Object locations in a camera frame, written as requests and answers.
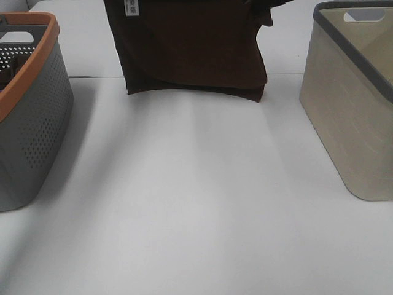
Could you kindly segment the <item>brown towel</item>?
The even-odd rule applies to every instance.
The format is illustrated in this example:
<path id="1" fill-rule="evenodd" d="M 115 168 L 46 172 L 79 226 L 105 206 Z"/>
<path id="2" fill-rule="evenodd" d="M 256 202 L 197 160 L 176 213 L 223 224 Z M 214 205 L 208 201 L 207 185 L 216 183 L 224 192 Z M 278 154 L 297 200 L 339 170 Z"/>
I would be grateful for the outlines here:
<path id="1" fill-rule="evenodd" d="M 271 26 L 258 1 L 106 1 L 128 93 L 190 89 L 259 102 L 267 73 L 257 43 Z"/>

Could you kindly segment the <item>beige basket with grey rim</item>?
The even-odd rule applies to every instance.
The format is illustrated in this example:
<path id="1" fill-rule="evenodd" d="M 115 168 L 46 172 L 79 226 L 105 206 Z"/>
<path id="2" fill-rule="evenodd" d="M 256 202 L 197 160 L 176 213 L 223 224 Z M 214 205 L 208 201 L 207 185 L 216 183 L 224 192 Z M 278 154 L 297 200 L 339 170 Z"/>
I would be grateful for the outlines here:
<path id="1" fill-rule="evenodd" d="M 314 8 L 300 102 L 344 185 L 392 199 L 392 2 Z"/>

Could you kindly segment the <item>grey basket with orange rim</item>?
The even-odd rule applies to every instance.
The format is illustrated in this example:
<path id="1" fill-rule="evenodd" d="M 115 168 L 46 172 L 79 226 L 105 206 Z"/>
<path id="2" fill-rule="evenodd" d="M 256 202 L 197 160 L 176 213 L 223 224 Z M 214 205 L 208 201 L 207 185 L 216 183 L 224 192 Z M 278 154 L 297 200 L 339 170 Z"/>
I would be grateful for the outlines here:
<path id="1" fill-rule="evenodd" d="M 3 12 L 1 32 L 31 42 L 1 44 L 1 211 L 29 205 L 39 193 L 66 133 L 74 95 L 47 12 Z"/>

